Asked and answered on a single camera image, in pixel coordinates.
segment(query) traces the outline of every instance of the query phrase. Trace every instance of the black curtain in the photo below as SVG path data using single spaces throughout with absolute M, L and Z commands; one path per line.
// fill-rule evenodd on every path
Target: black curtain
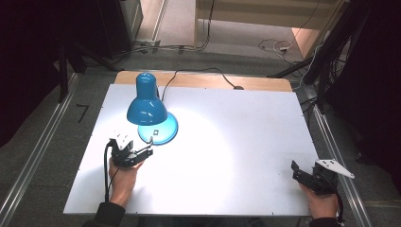
M 359 151 L 387 170 L 401 192 L 401 14 L 375 1 L 327 102 L 360 136 Z

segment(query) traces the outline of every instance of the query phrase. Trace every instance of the wooden table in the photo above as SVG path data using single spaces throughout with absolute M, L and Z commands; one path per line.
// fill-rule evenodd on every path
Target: wooden table
M 174 72 L 147 71 L 157 79 L 157 85 L 166 86 L 174 77 Z M 143 71 L 123 71 L 117 74 L 115 84 L 135 84 L 136 76 Z M 287 79 L 267 79 L 255 77 L 226 76 L 234 85 L 242 86 L 245 90 L 253 91 L 276 91 L 292 92 L 291 85 Z M 221 88 L 233 89 L 224 79 L 222 74 L 179 72 L 169 86 L 175 87 L 198 87 L 198 88 Z

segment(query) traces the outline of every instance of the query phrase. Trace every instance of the blue desk lamp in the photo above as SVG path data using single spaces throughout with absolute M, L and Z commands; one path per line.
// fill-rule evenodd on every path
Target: blue desk lamp
M 178 131 L 178 122 L 158 97 L 156 78 L 151 73 L 136 77 L 136 98 L 127 111 L 127 119 L 138 125 L 138 133 L 145 142 L 153 139 L 154 145 L 171 141 Z

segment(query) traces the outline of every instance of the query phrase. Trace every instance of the lamp shade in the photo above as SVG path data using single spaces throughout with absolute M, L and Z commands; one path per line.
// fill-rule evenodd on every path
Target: lamp shade
M 136 77 L 136 98 L 127 111 L 127 119 L 135 125 L 151 126 L 167 120 L 167 109 L 157 97 L 156 78 L 151 73 Z

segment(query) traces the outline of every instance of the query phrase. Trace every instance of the white table surface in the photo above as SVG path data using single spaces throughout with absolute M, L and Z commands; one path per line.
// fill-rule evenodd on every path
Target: white table surface
M 126 119 L 135 96 L 135 85 L 110 86 L 65 214 L 93 214 L 104 200 L 103 155 L 114 131 L 144 146 Z M 128 214 L 309 215 L 290 165 L 311 172 L 318 156 L 294 93 L 168 87 L 164 103 L 178 134 L 140 168 Z

